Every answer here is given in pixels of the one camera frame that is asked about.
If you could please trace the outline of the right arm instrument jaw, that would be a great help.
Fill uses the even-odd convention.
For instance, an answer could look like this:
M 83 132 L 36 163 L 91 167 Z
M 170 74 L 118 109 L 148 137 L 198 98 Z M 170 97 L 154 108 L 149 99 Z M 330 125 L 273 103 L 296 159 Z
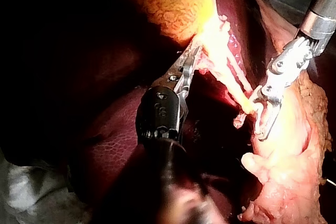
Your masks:
M 271 98 L 262 102 L 263 111 L 259 123 L 259 137 L 260 141 L 264 141 L 269 136 L 269 133 L 277 119 L 282 106 L 282 99 Z
M 264 108 L 264 103 L 266 102 L 264 95 L 262 94 L 262 85 L 259 85 L 255 88 L 252 92 L 251 96 L 249 97 L 249 101 L 253 104 L 254 110 L 259 110 Z

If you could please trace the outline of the left arm instrument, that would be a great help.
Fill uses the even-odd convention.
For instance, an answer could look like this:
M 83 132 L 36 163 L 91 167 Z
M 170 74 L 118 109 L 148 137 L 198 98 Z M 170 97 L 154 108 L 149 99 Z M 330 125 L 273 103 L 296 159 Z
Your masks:
M 135 119 L 138 142 L 146 145 L 161 138 L 182 144 L 188 113 L 188 86 L 184 76 L 168 74 L 155 80 L 141 98 Z

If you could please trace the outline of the left arm instrument jaw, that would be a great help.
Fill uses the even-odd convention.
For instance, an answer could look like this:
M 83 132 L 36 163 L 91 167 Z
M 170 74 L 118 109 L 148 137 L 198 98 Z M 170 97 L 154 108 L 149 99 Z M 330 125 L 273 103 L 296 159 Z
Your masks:
M 200 58 L 202 47 L 195 47 L 185 50 L 179 57 L 179 68 L 181 77 L 174 88 L 174 92 L 182 98 L 186 98 L 190 91 L 191 82 L 197 62 Z
M 168 70 L 168 76 L 185 76 L 190 77 L 194 71 L 197 57 L 201 52 L 201 46 L 187 47 L 176 62 Z

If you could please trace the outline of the right arm instrument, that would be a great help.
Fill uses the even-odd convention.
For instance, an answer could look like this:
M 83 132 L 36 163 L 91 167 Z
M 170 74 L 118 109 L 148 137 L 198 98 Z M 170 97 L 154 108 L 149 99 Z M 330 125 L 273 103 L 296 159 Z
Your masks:
M 285 88 L 298 78 L 312 58 L 324 52 L 334 32 L 335 18 L 324 17 L 309 10 L 294 39 L 269 63 L 262 96 L 268 101 L 281 101 Z

